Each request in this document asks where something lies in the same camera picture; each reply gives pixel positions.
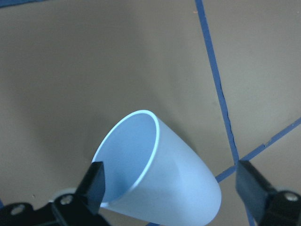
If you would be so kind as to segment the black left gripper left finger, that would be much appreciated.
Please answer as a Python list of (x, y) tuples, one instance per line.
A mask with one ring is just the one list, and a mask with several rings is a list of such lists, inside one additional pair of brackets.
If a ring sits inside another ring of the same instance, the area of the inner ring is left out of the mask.
[(93, 162), (75, 192), (64, 193), (53, 201), (52, 212), (61, 226), (104, 226), (98, 214), (105, 193), (103, 162)]

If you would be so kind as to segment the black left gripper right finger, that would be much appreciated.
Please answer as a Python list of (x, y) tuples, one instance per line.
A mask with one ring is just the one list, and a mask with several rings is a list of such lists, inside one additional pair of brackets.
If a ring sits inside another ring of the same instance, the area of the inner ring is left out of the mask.
[(301, 195), (277, 190), (249, 161), (237, 163), (236, 191), (257, 225), (301, 224)]

